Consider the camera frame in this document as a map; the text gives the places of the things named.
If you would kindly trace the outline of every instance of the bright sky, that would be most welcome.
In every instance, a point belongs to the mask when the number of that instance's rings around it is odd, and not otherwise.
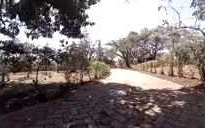
[[[162,0],[132,0],[130,3],[125,3],[125,0],[101,0],[100,3],[91,6],[87,13],[89,20],[95,22],[94,26],[87,27],[90,38],[93,41],[100,39],[103,44],[127,36],[129,31],[140,32],[143,28],[155,28],[162,24],[163,19],[173,21],[171,16],[164,12],[158,11],[159,4]],[[194,23],[191,18],[193,12],[190,9],[190,0],[172,0],[173,5],[181,12],[183,21],[187,25]],[[38,40],[27,39],[24,32],[18,35],[22,41],[29,41],[37,45],[45,45],[58,48],[59,40],[64,39],[64,36],[56,33],[52,39],[40,38]]]

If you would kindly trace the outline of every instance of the paved path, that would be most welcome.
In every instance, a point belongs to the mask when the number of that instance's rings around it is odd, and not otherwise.
[[[128,84],[142,89],[180,89],[183,86],[161,80],[159,78],[143,74],[137,71],[124,70],[124,69],[112,69],[111,75],[102,80],[105,83],[115,82],[121,84]]]
[[[66,99],[0,117],[0,128],[205,128],[205,93],[175,87],[114,69],[108,79],[82,86]]]

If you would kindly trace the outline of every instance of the tree branch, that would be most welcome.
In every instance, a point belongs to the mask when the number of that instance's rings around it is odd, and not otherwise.
[[[179,27],[179,28],[188,28],[188,29],[200,31],[202,33],[202,35],[205,37],[205,32],[200,28],[190,27],[190,26],[184,26],[184,27]]]
[[[117,53],[114,53],[114,54],[124,59],[124,57],[123,57],[123,56],[121,56],[121,55],[119,55],[119,54],[117,54]]]

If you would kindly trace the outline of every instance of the bush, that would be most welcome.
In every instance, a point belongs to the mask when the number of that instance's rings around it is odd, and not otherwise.
[[[193,66],[193,65],[188,65],[187,66],[187,70],[188,70],[188,76],[191,78],[191,79],[195,79],[195,73],[196,73],[196,66]]]
[[[94,79],[101,78],[110,73],[110,67],[104,62],[94,61],[89,67],[90,74],[93,75]]]

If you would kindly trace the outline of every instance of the cobblestone pavement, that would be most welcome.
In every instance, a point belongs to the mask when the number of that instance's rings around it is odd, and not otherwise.
[[[91,83],[1,116],[0,128],[205,128],[205,93]]]

